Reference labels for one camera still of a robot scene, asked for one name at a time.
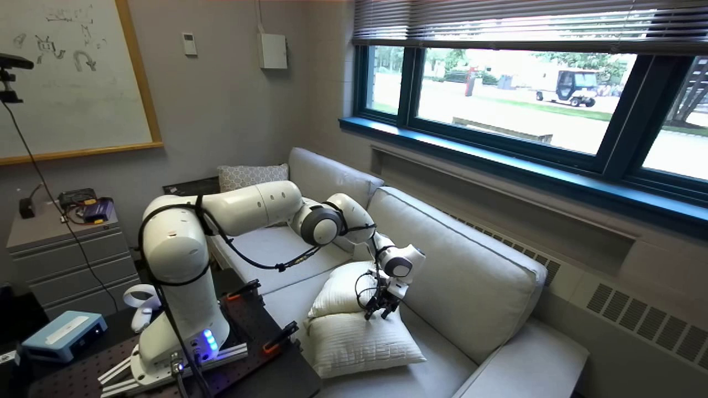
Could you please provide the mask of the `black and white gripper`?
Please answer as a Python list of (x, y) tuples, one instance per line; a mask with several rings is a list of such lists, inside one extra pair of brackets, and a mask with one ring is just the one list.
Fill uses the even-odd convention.
[(375, 293), (365, 304), (365, 320), (369, 320), (377, 309), (382, 309), (381, 317), (388, 319), (391, 312), (396, 312), (408, 290), (410, 286), (406, 280), (378, 272)]

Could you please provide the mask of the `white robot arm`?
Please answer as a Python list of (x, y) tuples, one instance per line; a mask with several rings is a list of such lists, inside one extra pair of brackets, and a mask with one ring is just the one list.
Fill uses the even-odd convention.
[(132, 352), (97, 378), (99, 398), (153, 391), (191, 376), (209, 391), (207, 372), (245, 359), (245, 343), (228, 344), (232, 328), (209, 267), (209, 235), (228, 240), (275, 223), (290, 226), (308, 250), (272, 265), (241, 258), (260, 270), (286, 272), (338, 239), (360, 244), (375, 258), (377, 280), (365, 303), (368, 317), (391, 314), (424, 258), (417, 246), (396, 246), (381, 235), (371, 214), (345, 193), (313, 200), (292, 181), (265, 181), (216, 195), (161, 195), (151, 200), (140, 227), (140, 252), (161, 314), (147, 323)]

